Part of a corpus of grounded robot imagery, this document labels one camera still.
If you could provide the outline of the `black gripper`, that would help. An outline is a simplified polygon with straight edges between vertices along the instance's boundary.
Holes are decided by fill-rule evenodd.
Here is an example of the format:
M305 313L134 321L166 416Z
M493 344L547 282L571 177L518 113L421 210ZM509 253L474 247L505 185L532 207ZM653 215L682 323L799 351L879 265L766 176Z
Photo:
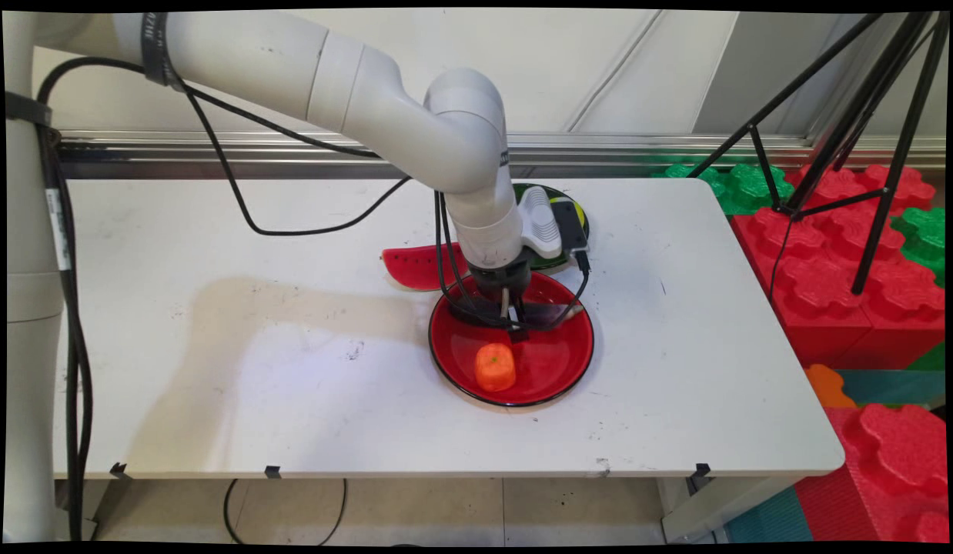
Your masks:
M530 286L529 260L515 260L497 269L480 268L468 262L467 268L480 294L492 302L500 302L500 316L505 329L513 330L513 343L526 341L528 315L523 294Z

